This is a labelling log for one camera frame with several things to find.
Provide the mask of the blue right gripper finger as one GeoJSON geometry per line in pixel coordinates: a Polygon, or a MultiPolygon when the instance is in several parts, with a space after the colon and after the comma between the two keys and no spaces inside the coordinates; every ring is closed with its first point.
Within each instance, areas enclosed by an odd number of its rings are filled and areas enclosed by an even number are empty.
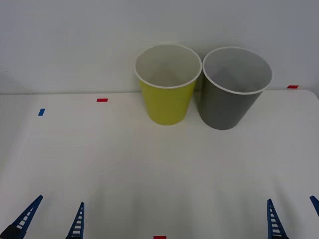
{"type": "Polygon", "coordinates": [[[283,238],[283,226],[271,199],[267,200],[267,225],[269,239],[283,238]]]}
{"type": "Polygon", "coordinates": [[[310,196],[310,200],[316,210],[317,215],[319,216],[319,200],[315,196],[310,196]]]}

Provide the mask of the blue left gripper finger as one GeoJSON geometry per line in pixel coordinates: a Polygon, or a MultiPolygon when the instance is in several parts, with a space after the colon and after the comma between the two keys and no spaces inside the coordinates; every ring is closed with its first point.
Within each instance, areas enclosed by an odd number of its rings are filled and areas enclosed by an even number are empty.
{"type": "Polygon", "coordinates": [[[85,204],[81,202],[66,239],[83,239],[85,204]]]}
{"type": "Polygon", "coordinates": [[[38,209],[42,195],[39,195],[1,234],[1,239],[24,239],[27,229],[38,209]]]}

